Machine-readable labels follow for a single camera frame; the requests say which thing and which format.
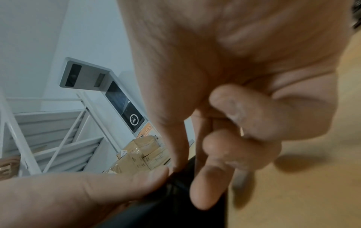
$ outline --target wooden floor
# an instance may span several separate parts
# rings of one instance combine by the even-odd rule
[[[274,164],[229,190],[228,227],[361,227],[361,32],[339,67],[330,132],[284,144]]]

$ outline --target white railing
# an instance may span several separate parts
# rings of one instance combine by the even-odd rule
[[[49,168],[51,167],[52,163],[56,159],[57,155],[61,151],[62,147],[64,146],[65,142],[69,138],[71,132],[74,130],[76,124],[79,122],[80,118],[83,116],[84,112],[88,112],[89,115],[93,118],[94,122],[99,126],[101,131],[103,132],[105,138],[110,143],[110,145],[114,148],[114,150],[119,153],[121,151],[121,148],[118,146],[114,138],[111,136],[109,131],[106,129],[106,127],[101,122],[100,118],[96,114],[96,111],[94,107],[91,105],[90,98],[87,96],[86,93],[82,91],[77,91],[78,98],[5,98],[4,93],[2,92],[0,88],[0,118],[1,118],[1,128],[0,128],[0,158],[2,157],[2,152],[4,150],[4,133],[6,131],[6,127],[11,132],[11,135],[15,141],[16,146],[18,147],[18,150],[21,155],[21,162],[22,165],[29,171],[30,175],[36,175],[41,173],[48,172]],[[51,157],[50,161],[46,165],[43,172],[41,172],[41,169],[39,168],[39,165],[37,164],[34,155],[31,152],[31,149],[19,127],[19,124],[17,123],[15,116],[13,112],[11,111],[11,108],[8,104],[8,101],[80,101],[84,105],[84,109],[81,111],[81,113],[78,115],[77,119],[75,120],[72,127],[68,130],[68,133],[62,140],[61,144],[56,148],[55,153]]]

